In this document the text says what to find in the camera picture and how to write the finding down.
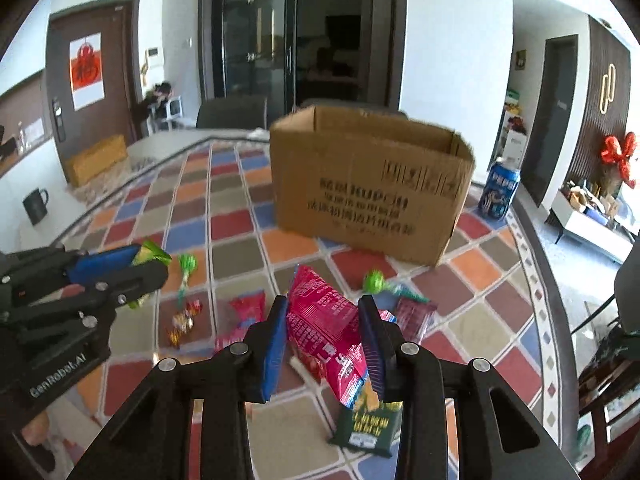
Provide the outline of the dark green cracker bag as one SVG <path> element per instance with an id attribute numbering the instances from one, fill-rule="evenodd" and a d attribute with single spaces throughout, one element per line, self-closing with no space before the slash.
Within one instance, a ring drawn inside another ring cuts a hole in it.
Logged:
<path id="1" fill-rule="evenodd" d="M 354 452 L 390 458 L 403 407 L 401 402 L 383 402 L 367 379 L 352 408 L 341 408 L 329 442 Z"/>

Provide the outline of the brown cardboard box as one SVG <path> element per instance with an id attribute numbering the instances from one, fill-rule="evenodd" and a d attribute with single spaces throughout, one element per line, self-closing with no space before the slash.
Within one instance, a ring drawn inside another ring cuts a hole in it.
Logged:
<path id="1" fill-rule="evenodd" d="M 360 108 L 311 106 L 270 128 L 277 226 L 436 266 L 475 170 L 459 133 Z"/>

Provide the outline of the brown entrance door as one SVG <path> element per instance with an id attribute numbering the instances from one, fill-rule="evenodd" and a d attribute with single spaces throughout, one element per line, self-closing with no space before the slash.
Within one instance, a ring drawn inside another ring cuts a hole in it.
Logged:
<path id="1" fill-rule="evenodd" d="M 138 81 L 139 0 L 96 0 L 58 11 L 46 38 L 47 99 L 63 174 L 104 140 L 123 146 L 142 139 L 134 120 Z"/>

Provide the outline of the pink snack bag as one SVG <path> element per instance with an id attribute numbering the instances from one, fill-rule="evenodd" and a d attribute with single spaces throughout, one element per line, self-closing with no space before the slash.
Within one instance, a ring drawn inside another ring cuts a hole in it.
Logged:
<path id="1" fill-rule="evenodd" d="M 370 379 L 358 307 L 309 266 L 298 266 L 288 289 L 288 339 L 314 364 L 336 400 L 352 408 Z"/>

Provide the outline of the red balloon flower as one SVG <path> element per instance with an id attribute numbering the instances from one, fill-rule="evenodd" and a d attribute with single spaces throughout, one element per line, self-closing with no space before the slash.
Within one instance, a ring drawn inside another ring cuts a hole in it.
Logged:
<path id="1" fill-rule="evenodd" d="M 617 167 L 623 182 L 630 188 L 636 187 L 636 180 L 631 177 L 630 160 L 638 148 L 638 139 L 634 132 L 628 132 L 620 141 L 616 136 L 606 136 L 600 159 L 605 165 Z"/>

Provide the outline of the black glass sliding door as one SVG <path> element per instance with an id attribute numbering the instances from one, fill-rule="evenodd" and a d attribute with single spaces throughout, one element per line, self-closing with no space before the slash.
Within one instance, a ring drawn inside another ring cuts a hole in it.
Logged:
<path id="1" fill-rule="evenodd" d="M 307 101 L 396 110 L 407 0 L 198 0 L 204 101 L 262 96 L 276 119 Z"/>

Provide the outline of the red gold wrapped candies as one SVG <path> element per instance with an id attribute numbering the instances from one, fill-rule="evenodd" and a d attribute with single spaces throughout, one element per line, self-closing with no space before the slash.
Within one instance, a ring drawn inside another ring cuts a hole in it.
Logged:
<path id="1" fill-rule="evenodd" d="M 172 316 L 170 327 L 166 330 L 168 341 L 172 348 L 180 348 L 181 341 L 192 332 L 194 320 L 202 310 L 201 301 L 193 300 L 188 301 L 182 310 Z"/>

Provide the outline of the blue Pepsi can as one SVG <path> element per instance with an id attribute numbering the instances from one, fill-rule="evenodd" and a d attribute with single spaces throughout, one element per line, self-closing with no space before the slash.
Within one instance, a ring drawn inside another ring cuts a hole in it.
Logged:
<path id="1" fill-rule="evenodd" d="M 478 209 L 490 220 L 503 220 L 521 182 L 521 171 L 512 162 L 498 157 L 491 165 Z"/>

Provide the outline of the green lollipop with stick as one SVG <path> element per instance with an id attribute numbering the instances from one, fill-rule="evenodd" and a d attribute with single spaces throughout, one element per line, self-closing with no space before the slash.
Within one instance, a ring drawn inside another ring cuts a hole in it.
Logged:
<path id="1" fill-rule="evenodd" d="M 418 304 L 428 304 L 430 300 L 414 292 L 407 286 L 387 281 L 385 275 L 382 271 L 373 269 L 369 271 L 362 280 L 362 290 L 366 294 L 377 295 L 381 292 L 388 292 L 398 298 L 407 298 L 409 300 L 415 301 Z"/>

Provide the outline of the maroon striped snack pack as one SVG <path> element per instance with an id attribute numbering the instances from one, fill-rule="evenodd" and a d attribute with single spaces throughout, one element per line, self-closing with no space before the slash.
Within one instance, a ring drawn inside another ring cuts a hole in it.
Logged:
<path id="1" fill-rule="evenodd" d="M 424 304 L 409 298 L 400 298 L 395 309 L 396 323 L 405 340 L 420 344 L 433 325 L 437 304 Z"/>

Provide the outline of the dark chair at right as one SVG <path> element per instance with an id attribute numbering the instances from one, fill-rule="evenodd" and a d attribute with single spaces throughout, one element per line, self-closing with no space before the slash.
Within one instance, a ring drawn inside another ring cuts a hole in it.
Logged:
<path id="1" fill-rule="evenodd" d="M 639 245 L 634 244 L 614 278 L 608 304 L 616 304 L 617 318 L 598 350 L 578 377 L 578 414 L 592 419 L 594 463 L 601 465 L 610 454 L 605 419 L 611 402 L 639 385 Z"/>

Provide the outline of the small red snack packet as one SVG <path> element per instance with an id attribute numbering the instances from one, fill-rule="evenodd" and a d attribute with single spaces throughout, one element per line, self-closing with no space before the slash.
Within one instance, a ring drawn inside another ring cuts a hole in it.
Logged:
<path id="1" fill-rule="evenodd" d="M 266 304 L 266 293 L 263 289 L 250 294 L 237 296 L 228 301 L 232 312 L 232 327 L 216 338 L 214 351 L 219 352 L 244 339 L 250 326 L 262 322 Z"/>

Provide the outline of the red white door poster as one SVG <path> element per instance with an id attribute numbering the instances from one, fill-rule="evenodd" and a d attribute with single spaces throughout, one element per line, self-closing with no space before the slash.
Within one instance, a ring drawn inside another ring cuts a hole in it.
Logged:
<path id="1" fill-rule="evenodd" d="M 68 70 L 74 110 L 105 98 L 101 40 L 96 32 L 70 42 Z"/>

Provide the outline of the yellow woven tissue box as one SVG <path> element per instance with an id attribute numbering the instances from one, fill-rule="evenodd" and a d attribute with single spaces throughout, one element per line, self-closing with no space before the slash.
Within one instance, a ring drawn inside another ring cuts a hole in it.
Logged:
<path id="1" fill-rule="evenodd" d="M 80 188 L 127 157 L 125 138 L 110 136 L 64 162 L 67 180 Z"/>

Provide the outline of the yellow green snack bag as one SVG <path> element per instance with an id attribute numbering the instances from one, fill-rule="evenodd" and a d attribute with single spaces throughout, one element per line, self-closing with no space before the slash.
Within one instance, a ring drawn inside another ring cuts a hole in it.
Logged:
<path id="1" fill-rule="evenodd" d="M 131 261 L 132 266 L 143 266 L 145 274 L 143 275 L 144 292 L 137 299 L 130 300 L 127 304 L 131 310 L 138 310 L 144 306 L 153 292 L 163 286 L 160 281 L 162 274 L 158 270 L 160 264 L 165 268 L 171 264 L 172 257 L 165 252 L 159 244 L 153 242 L 150 238 L 144 240 L 137 252 L 137 255 Z"/>

